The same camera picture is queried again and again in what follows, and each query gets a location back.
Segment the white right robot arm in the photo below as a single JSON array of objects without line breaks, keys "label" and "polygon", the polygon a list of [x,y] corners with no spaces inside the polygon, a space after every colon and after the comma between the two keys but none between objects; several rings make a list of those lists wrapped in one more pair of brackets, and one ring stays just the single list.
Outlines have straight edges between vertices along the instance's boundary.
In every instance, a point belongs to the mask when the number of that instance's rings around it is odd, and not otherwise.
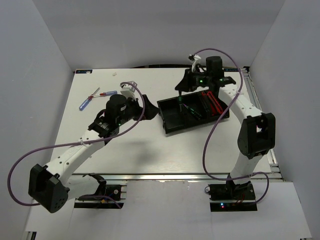
[{"label": "white right robot arm", "polygon": [[237,138],[239,156],[226,180],[230,184],[225,187],[226,195],[236,200],[243,195],[243,186],[251,180],[260,159],[275,147],[276,118],[272,113],[264,113],[255,107],[241,93],[243,85],[237,85],[232,77],[225,76],[221,57],[207,57],[204,70],[200,69],[201,58],[198,55],[190,55],[189,59],[192,65],[185,70],[175,90],[187,93],[207,87],[214,102],[226,104],[227,110],[232,111],[241,124]]}]

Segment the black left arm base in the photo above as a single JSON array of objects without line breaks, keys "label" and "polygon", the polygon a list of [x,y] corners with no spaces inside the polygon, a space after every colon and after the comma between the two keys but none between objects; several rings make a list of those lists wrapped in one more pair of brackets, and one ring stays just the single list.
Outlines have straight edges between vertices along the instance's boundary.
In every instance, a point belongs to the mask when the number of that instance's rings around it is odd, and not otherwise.
[{"label": "black left arm base", "polygon": [[78,177],[86,180],[85,183],[97,184],[93,193],[84,193],[75,199],[76,209],[116,209],[120,210],[127,197],[127,185],[106,180],[95,173],[84,174]]}]

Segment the black green precision screwdriver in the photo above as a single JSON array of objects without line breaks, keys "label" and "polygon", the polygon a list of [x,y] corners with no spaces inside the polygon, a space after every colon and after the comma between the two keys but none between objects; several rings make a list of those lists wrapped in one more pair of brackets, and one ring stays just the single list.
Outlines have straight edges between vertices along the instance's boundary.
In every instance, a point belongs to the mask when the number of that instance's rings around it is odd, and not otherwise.
[{"label": "black green precision screwdriver", "polygon": [[182,92],[179,90],[178,91],[178,97],[177,97],[177,102],[178,102],[178,110],[181,113],[182,112]]},{"label": "black green precision screwdriver", "polygon": [[187,111],[188,111],[197,121],[203,119],[202,115],[201,115],[199,112],[195,111],[193,108],[189,107],[189,106],[186,105],[186,104],[183,104],[183,106],[187,109]]}]

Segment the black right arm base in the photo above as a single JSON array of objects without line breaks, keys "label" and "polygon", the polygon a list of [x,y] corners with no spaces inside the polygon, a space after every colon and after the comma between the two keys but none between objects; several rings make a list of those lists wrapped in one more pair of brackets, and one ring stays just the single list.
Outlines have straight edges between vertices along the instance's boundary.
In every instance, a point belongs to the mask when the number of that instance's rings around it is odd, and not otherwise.
[{"label": "black right arm base", "polygon": [[226,183],[209,184],[204,189],[209,195],[210,211],[222,212],[256,212],[258,210],[256,195],[252,183],[234,184]]}]

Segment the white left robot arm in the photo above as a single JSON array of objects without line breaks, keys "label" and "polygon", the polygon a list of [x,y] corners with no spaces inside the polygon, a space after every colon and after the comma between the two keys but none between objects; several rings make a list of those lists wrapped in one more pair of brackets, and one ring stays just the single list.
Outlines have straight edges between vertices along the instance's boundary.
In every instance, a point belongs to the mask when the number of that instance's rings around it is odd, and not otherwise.
[{"label": "white left robot arm", "polygon": [[146,95],[144,107],[137,99],[121,94],[112,95],[93,123],[88,126],[77,145],[44,166],[36,164],[30,170],[28,194],[50,213],[60,210],[71,199],[90,195],[99,200],[105,196],[106,181],[95,173],[85,174],[81,180],[70,177],[88,158],[119,135],[120,126],[130,120],[152,120],[159,108]]}]

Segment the red folding knife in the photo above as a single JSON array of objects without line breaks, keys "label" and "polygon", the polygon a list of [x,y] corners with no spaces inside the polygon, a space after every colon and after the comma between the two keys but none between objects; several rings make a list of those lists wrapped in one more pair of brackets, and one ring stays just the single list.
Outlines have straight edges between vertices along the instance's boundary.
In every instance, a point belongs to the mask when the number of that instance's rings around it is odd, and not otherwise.
[{"label": "red folding knife", "polygon": [[210,116],[217,116],[223,113],[223,108],[220,102],[216,99],[211,91],[201,91],[201,96],[207,105],[208,113]]}]

